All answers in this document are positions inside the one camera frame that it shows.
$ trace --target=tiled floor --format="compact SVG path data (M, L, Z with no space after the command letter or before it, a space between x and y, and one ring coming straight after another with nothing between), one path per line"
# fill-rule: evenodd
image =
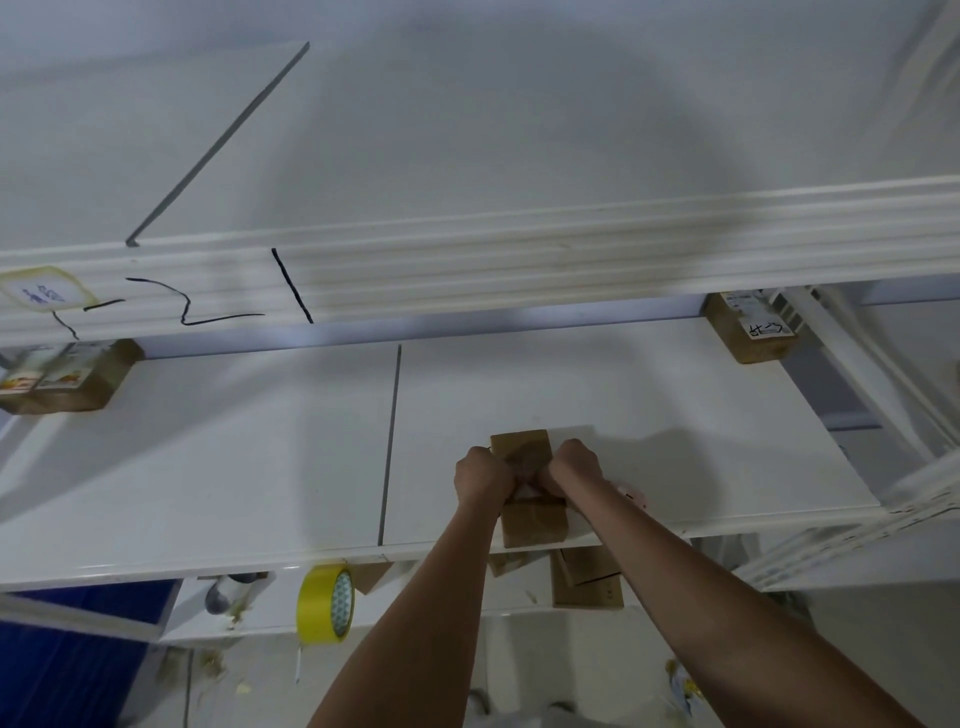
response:
M956 725L960 584L818 592L821 632L930 728ZM194 653L190 726L302 728L363 633L308 647L294 684L293 636L205 645ZM183 725L186 652L163 650L141 670L128 725ZM583 715L627 726L662 725L670 650L640 609L486 619L473 684L501 711L574 700Z

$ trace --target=blue surface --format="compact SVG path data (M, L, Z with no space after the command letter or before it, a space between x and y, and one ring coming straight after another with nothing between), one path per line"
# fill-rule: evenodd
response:
M21 594L157 623L173 581ZM144 643L0 623L0 728L114 726Z

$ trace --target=tape roll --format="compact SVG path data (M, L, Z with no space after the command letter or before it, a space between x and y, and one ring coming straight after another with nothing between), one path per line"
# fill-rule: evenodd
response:
M297 634L304 644L340 643L353 622L353 579L343 564L314 567L300 585Z

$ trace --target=person's right arm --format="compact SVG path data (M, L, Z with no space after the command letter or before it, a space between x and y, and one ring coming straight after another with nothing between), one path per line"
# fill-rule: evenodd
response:
M579 440L540 484L584 514L725 725L921 725L808 625L617 492Z

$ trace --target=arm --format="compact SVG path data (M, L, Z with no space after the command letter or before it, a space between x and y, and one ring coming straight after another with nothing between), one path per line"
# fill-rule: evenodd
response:
M471 448L454 485L453 520L347 660L308 728L463 723L493 528L515 482L487 449Z
M726 725L920 725L806 624L633 506L579 440L540 483L584 514Z

